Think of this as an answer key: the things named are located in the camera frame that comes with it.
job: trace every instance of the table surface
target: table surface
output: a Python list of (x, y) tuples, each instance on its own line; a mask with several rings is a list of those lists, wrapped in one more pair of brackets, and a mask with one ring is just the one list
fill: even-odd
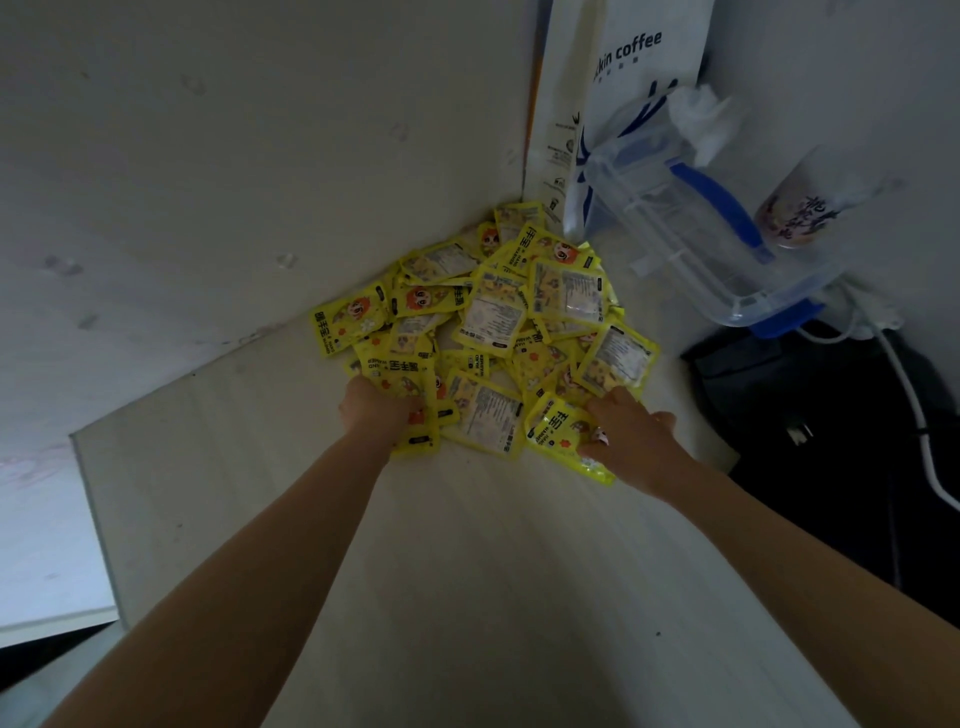
[[(611, 277), (631, 323), (667, 344), (648, 406), (727, 468), (676, 359), (704, 322), (654, 279)], [(346, 378), (302, 316), (75, 435), (128, 624), (339, 435)], [(493, 721), (855, 725), (676, 511), (532, 451), (444, 441), (381, 476), (266, 725)]]

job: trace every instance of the person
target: person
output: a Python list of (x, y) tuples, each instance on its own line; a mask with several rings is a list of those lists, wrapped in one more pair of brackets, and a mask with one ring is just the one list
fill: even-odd
[[(162, 599), (44, 728), (258, 726), (392, 442), (422, 407), (352, 379), (344, 436)], [(673, 415), (649, 414), (622, 388), (588, 408), (609, 444), (582, 453), (703, 531), (862, 725), (960, 725), (960, 631), (695, 461)]]

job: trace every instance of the hand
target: hand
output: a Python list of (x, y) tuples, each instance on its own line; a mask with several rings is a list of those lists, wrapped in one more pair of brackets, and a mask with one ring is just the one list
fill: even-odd
[(340, 402), (340, 419), (348, 434), (389, 446), (396, 442), (410, 415), (424, 406), (423, 397), (390, 397), (365, 376), (355, 376), (347, 382), (347, 392)]
[(590, 400), (587, 411), (607, 435), (609, 445), (593, 442), (577, 451), (603, 463), (628, 485), (660, 499), (683, 482), (696, 461), (673, 439), (677, 417), (670, 412), (650, 414), (623, 387), (601, 400)]

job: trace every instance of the white tissue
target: white tissue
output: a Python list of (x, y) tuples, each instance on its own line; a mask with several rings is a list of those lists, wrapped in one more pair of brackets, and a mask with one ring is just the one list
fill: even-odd
[(747, 110), (731, 96), (718, 102), (708, 84), (680, 86), (667, 96), (670, 121), (696, 150), (693, 166), (706, 167), (736, 136)]

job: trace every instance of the plastic storage box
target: plastic storage box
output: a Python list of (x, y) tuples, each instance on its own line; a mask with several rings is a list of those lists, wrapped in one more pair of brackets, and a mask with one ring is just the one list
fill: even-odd
[(591, 208), (588, 239), (603, 237), (607, 247), (617, 239), (629, 250), (615, 257), (631, 258), (639, 275), (663, 266), (705, 316), (729, 327), (769, 319), (843, 273), (836, 241), (767, 245), (751, 215), (692, 158), (670, 124), (597, 147), (585, 174), (602, 204)]

